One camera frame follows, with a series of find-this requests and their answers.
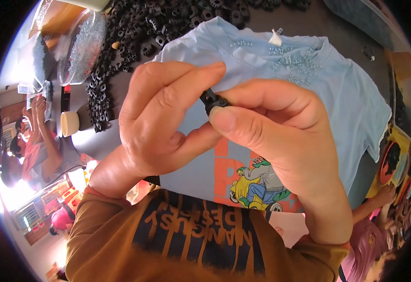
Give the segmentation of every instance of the cable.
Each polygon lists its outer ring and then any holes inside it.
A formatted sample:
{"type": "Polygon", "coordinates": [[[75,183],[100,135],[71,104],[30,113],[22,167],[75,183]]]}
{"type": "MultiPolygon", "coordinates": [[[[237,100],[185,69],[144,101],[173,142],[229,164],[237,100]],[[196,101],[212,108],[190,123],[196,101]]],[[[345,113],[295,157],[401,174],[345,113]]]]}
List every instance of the cable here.
{"type": "Polygon", "coordinates": [[[56,182],[57,179],[58,179],[60,176],[62,176],[63,174],[67,173],[67,172],[70,171],[71,169],[73,169],[73,168],[75,168],[75,167],[78,167],[78,166],[80,166],[80,167],[81,167],[82,169],[84,169],[84,170],[86,169],[86,166],[82,166],[82,165],[73,166],[73,167],[71,167],[70,169],[68,169],[68,170],[66,170],[65,172],[63,172],[62,174],[60,174],[59,176],[57,176],[56,179],[55,179],[54,181],[52,181],[51,183],[47,184],[47,186],[52,185],[52,183],[56,182]]]}

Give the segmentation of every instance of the gray table surface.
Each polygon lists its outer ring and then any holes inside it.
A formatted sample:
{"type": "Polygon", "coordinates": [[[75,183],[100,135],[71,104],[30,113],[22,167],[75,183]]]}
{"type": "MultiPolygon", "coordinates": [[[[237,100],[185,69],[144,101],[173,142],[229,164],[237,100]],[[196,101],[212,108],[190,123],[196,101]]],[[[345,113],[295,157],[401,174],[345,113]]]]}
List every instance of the gray table surface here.
{"type": "MultiPolygon", "coordinates": [[[[322,0],[313,1],[306,12],[290,9],[284,5],[272,13],[267,13],[261,9],[251,9],[250,12],[251,20],[246,27],[256,32],[277,30],[281,27],[286,36],[328,37],[329,42],[344,57],[355,61],[369,74],[382,96],[389,103],[388,66],[383,47],[357,27],[333,14],[322,0]],[[367,45],[374,51],[375,61],[368,60],[362,52],[362,49],[367,45]]],[[[140,64],[151,59],[146,58],[140,64]]],[[[131,76],[132,74],[120,72],[109,80],[111,85],[109,93],[114,99],[115,108],[113,111],[117,118],[127,94],[131,76]]],[[[81,122],[80,130],[72,135],[72,140],[77,150],[97,160],[102,160],[121,144],[118,119],[111,121],[107,130],[95,133],[85,109],[88,104],[85,86],[85,83],[71,86],[70,110],[78,112],[81,122]]],[[[358,206],[365,198],[378,165],[374,163],[368,153],[362,156],[356,178],[349,192],[349,202],[352,208],[358,206]]]]}

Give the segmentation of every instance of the fingernail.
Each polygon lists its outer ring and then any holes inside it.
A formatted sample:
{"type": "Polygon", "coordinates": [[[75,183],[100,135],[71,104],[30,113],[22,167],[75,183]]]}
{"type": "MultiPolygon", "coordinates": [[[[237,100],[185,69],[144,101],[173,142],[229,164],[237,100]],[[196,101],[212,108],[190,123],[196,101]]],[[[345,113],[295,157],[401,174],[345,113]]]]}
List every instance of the fingernail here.
{"type": "Polygon", "coordinates": [[[229,107],[214,106],[210,110],[209,121],[217,131],[232,132],[235,129],[236,120],[237,116],[229,107]]]}
{"type": "Polygon", "coordinates": [[[221,69],[223,67],[225,67],[225,63],[222,62],[222,61],[215,62],[211,65],[206,66],[206,68],[208,68],[208,69],[221,69]]]}

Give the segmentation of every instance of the bowl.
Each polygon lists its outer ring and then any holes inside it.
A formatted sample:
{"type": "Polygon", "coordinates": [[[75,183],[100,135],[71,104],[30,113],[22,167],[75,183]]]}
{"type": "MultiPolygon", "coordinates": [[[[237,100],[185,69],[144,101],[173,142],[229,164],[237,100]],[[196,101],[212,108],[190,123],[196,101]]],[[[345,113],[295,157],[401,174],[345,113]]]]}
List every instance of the bowl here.
{"type": "Polygon", "coordinates": [[[69,30],[58,61],[58,82],[61,86],[82,84],[90,75],[101,51],[107,32],[103,14],[86,9],[69,30]]]}
{"type": "Polygon", "coordinates": [[[68,137],[79,130],[79,115],[74,111],[64,111],[60,118],[63,137],[68,137]]]}

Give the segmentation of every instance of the brown shirt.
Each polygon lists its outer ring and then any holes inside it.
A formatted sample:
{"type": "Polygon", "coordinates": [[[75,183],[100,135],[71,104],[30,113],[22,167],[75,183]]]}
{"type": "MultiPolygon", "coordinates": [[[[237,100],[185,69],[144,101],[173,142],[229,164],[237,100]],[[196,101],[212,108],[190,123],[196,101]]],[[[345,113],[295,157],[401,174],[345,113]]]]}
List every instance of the brown shirt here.
{"type": "Polygon", "coordinates": [[[349,246],[292,249],[255,210],[164,189],[138,204],[88,187],[67,244],[69,281],[335,281],[349,246]]]}

